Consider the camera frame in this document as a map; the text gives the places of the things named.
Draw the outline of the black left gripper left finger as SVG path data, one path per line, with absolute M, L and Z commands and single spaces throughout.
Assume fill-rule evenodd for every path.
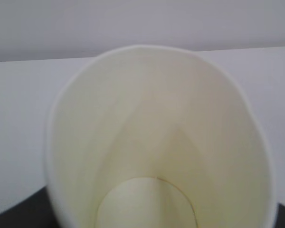
M 47 188 L 0 214 L 0 228 L 59 228 Z

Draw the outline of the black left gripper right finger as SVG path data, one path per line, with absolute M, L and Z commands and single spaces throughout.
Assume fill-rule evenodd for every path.
M 285 205 L 279 204 L 275 228 L 285 228 Z

